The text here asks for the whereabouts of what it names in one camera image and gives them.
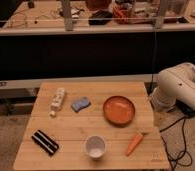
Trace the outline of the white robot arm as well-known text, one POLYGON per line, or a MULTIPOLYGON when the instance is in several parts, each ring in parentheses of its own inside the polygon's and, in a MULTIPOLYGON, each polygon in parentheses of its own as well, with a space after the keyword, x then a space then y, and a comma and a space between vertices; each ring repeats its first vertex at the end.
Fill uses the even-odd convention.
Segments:
POLYGON ((157 74, 157 87, 150 94, 156 111, 169 111, 179 100, 195 111, 195 65, 189 62, 157 74))

